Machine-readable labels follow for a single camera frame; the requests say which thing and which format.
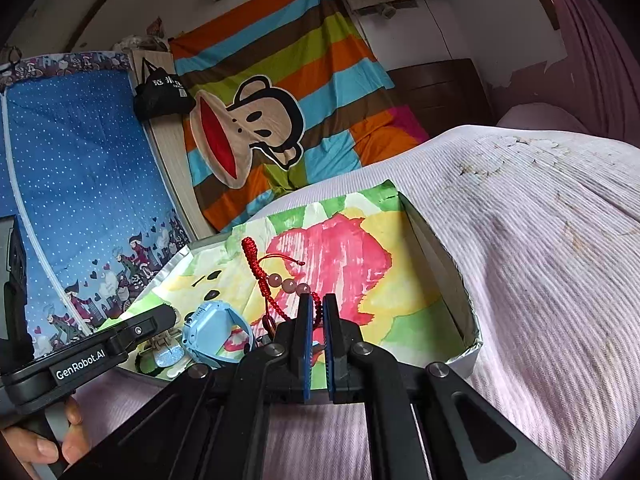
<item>bag handle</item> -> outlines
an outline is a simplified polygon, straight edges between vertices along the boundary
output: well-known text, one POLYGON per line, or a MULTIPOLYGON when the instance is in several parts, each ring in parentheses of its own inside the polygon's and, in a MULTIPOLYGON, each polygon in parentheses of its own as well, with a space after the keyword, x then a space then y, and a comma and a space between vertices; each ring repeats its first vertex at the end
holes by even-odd
POLYGON ((152 64, 151 62, 149 62, 148 60, 146 60, 146 57, 143 57, 143 58, 142 58, 142 74, 141 74, 142 82, 144 82, 144 81, 145 81, 145 66, 146 66, 146 67, 148 68, 148 70, 149 70, 149 75, 151 75, 151 72, 152 72, 153 70, 158 70, 158 67, 157 67, 157 66, 155 66, 154 64, 152 64))

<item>hand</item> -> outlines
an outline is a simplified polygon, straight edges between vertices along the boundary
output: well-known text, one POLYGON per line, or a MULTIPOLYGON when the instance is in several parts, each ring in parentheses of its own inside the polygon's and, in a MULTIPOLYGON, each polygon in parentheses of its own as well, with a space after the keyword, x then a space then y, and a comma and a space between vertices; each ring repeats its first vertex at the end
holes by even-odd
MULTIPOLYGON (((73 397, 67 399, 65 413, 71 426, 69 426, 65 441, 62 443, 62 456, 71 465, 86 455, 91 446, 82 428, 80 406, 73 397)), ((31 478, 38 478, 31 463, 53 464, 58 460, 56 445, 35 433, 31 433, 31 431, 13 426, 2 430, 2 436, 31 478)))

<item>cartoon monkey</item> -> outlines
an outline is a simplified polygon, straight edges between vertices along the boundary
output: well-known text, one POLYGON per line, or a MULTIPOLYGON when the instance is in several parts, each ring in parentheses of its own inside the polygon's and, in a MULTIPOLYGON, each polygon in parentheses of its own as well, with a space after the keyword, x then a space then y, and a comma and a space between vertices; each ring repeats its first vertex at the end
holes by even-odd
POLYGON ((261 150, 283 170, 302 156, 305 120, 300 106, 289 92, 271 86, 265 75, 244 81, 229 107, 215 95, 199 90, 190 122, 204 161, 233 189, 244 186, 252 150, 261 150))

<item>monkey eye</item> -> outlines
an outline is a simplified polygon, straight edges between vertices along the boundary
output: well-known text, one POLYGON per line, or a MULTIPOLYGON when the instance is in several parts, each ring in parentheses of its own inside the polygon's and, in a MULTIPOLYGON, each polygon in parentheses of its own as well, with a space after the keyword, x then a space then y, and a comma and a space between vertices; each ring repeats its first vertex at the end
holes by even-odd
POLYGON ((257 110, 247 115, 246 121, 248 123, 253 123, 254 121, 257 121, 258 119, 260 119, 261 117, 262 117, 262 112, 260 110, 257 110))

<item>brown stripe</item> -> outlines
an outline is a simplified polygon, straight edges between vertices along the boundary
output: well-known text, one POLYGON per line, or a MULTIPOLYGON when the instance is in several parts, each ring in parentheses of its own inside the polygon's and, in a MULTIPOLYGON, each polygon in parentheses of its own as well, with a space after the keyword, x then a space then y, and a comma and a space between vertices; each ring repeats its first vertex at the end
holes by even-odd
POLYGON ((217 83, 227 77, 234 76, 295 43, 312 30, 321 27, 325 19, 340 12, 340 7, 334 0, 320 0, 318 5, 309 9, 295 21, 272 30, 238 52, 226 57, 216 66, 187 72, 180 76, 180 80, 187 88, 191 88, 197 84, 217 83))
MULTIPOLYGON (((375 92, 335 110, 320 124, 307 130, 300 144, 305 150, 309 150, 320 144, 322 139, 339 134, 364 118, 371 117, 395 106, 398 106, 395 89, 379 88, 375 92)), ((253 169, 256 166, 260 166, 260 164, 274 164, 274 162, 261 150, 254 150, 251 167, 253 169)), ((193 188, 198 204, 203 210, 216 202, 228 189, 215 175, 209 175, 193 188)))
POLYGON ((320 144, 322 139, 339 134, 359 123, 365 117, 371 117, 396 105, 396 92, 379 88, 353 103, 338 108, 320 124, 308 129, 302 137, 302 147, 305 150, 314 148, 320 144))

